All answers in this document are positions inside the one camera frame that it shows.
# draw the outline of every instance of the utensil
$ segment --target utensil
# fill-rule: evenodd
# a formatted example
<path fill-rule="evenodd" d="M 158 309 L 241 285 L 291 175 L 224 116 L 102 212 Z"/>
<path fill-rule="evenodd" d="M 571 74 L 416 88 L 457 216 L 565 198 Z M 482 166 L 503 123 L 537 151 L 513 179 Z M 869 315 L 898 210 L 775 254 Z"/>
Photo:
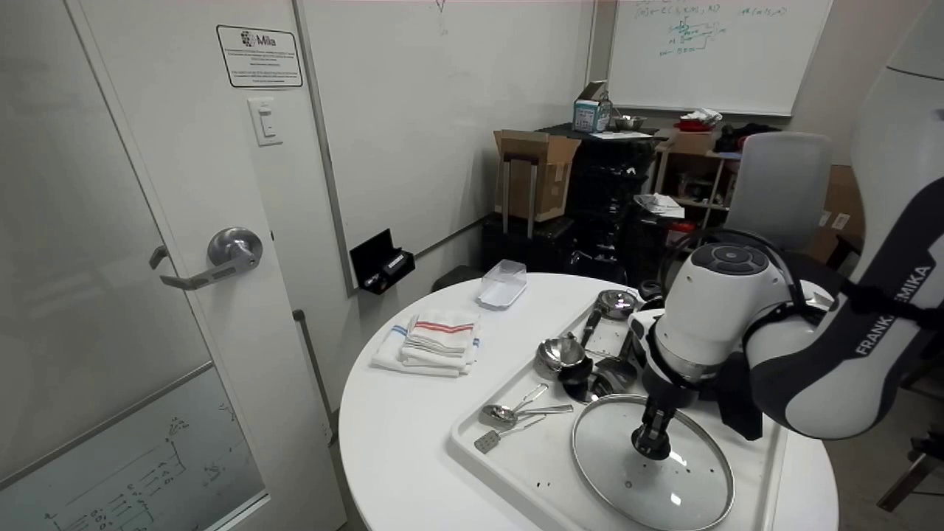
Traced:
<path fill-rule="evenodd" d="M 628 393 L 628 387 L 636 380 L 636 368 L 628 361 L 606 358 L 595 364 L 592 378 L 590 378 L 590 393 L 595 399 L 609 396 L 609 393 Z"/>
<path fill-rule="evenodd" d="M 555 375 L 581 367 L 584 358 L 586 350 L 571 333 L 537 344 L 537 361 Z"/>
<path fill-rule="evenodd" d="M 586 358 L 578 367 L 559 368 L 556 380 L 568 399 L 586 402 L 590 399 L 590 375 L 592 375 L 592 361 Z"/>
<path fill-rule="evenodd" d="M 522 409 L 522 406 L 528 406 L 537 396 L 541 396 L 549 387 L 546 383 L 539 383 L 537 390 L 530 390 L 528 396 L 522 396 L 513 406 L 503 406 L 503 403 L 497 403 L 497 402 L 488 402 L 488 403 L 482 403 L 480 406 L 480 418 L 482 423 L 488 423 L 488 418 L 494 418 L 488 409 L 494 409 L 494 406 L 500 406 L 500 409 Z"/>
<path fill-rule="evenodd" d="M 590 343 L 599 319 L 624 321 L 636 308 L 639 308 L 639 297 L 633 297 L 630 291 L 624 291 L 624 288 L 600 288 L 595 294 L 590 319 L 584 324 L 581 344 Z"/>
<path fill-rule="evenodd" d="M 509 434 L 528 430 L 528 427 L 537 424 L 537 423 L 541 423 L 541 417 L 530 417 L 528 423 L 522 423 L 522 424 L 515 424 L 515 427 L 500 427 L 500 430 L 503 430 L 503 436 L 509 436 Z M 497 427 L 494 427 L 494 430 L 480 434 L 472 446 L 474 446 L 480 454 L 488 454 L 491 448 L 497 448 L 497 442 L 500 442 L 500 434 L 497 434 Z"/>
<path fill-rule="evenodd" d="M 491 402 L 491 403 L 480 406 L 480 418 L 508 430 L 508 427 L 515 427 L 528 417 L 550 417 L 550 414 L 564 414 L 564 409 L 571 409 L 571 403 L 541 403 L 541 406 L 524 409 L 524 406 L 503 406 L 503 403 Z"/>
<path fill-rule="evenodd" d="M 615 358 L 642 367 L 646 364 L 642 333 L 646 327 L 639 321 L 630 321 Z"/>

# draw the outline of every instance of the door handle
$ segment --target door handle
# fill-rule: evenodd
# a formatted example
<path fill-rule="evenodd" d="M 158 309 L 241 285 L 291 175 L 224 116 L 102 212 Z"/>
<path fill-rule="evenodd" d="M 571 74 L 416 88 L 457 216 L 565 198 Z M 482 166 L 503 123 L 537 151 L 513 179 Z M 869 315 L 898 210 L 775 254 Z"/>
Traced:
<path fill-rule="evenodd" d="M 165 244 L 154 249 L 148 266 L 155 271 L 155 266 L 170 256 Z M 195 278 L 170 278 L 155 274 L 162 282 L 173 288 L 201 288 L 205 282 L 214 282 L 229 274 L 241 274 L 258 266 L 263 260 L 263 238 L 252 231 L 244 226 L 224 226 L 218 231 L 205 244 L 205 260 L 213 268 L 195 274 Z"/>

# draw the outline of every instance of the red object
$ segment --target red object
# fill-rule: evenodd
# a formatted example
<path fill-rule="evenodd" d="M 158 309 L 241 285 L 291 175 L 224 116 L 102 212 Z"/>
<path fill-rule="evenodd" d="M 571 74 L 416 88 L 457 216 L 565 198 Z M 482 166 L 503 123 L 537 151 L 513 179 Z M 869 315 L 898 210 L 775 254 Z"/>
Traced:
<path fill-rule="evenodd" d="M 704 133 L 704 129 L 713 129 L 713 126 L 708 122 L 676 122 L 676 129 Z"/>
<path fill-rule="evenodd" d="M 438 330 L 438 333 L 466 333 L 472 324 L 441 324 L 441 321 L 412 321 L 412 327 Z"/>
<path fill-rule="evenodd" d="M 692 223 L 692 222 L 673 222 L 670 234 L 667 234 L 667 249 L 673 249 L 679 238 L 685 238 L 695 231 L 698 231 L 698 223 Z"/>

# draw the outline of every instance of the whiteboard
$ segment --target whiteboard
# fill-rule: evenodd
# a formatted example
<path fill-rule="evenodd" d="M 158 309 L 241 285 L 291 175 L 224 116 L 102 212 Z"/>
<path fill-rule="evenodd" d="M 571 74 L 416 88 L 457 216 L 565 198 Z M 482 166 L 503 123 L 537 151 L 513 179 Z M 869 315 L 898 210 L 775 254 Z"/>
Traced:
<path fill-rule="evenodd" d="M 609 100 L 791 116 L 831 0 L 618 0 Z"/>
<path fill-rule="evenodd" d="M 263 495 L 214 368 L 0 490 L 0 527 L 208 527 Z"/>
<path fill-rule="evenodd" d="M 491 210 L 491 129 L 568 122 L 592 0 L 303 0 L 344 244 L 421 250 Z"/>

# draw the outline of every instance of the white round table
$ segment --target white round table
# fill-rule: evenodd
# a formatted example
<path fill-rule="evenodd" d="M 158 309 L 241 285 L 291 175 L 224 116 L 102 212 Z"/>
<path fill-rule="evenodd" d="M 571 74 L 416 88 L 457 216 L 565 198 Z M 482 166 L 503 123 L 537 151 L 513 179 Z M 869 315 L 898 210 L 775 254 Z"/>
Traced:
<path fill-rule="evenodd" d="M 359 517 L 373 531 L 522 531 L 537 527 L 497 492 L 446 454 L 451 424 L 485 402 L 537 343 L 556 337 L 612 282 L 571 274 L 528 274 L 509 309 L 474 305 L 480 281 L 431 291 L 392 315 L 359 350 L 339 414 L 339 448 Z M 466 378 L 398 375 L 370 367 L 392 324 L 418 308 L 449 305 L 477 312 L 480 361 Z M 779 531 L 838 527 L 838 492 L 823 442 L 785 434 Z"/>

